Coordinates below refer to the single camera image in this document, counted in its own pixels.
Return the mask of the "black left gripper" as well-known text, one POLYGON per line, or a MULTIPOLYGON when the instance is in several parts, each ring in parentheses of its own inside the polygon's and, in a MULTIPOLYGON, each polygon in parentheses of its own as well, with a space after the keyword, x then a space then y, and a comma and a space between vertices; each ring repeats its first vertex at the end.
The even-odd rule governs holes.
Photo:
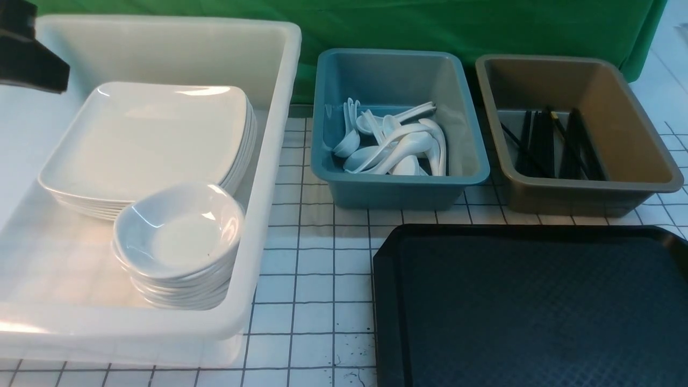
POLYGON ((36 37, 38 7, 28 1, 1 1, 3 85, 62 94, 70 66, 36 37))

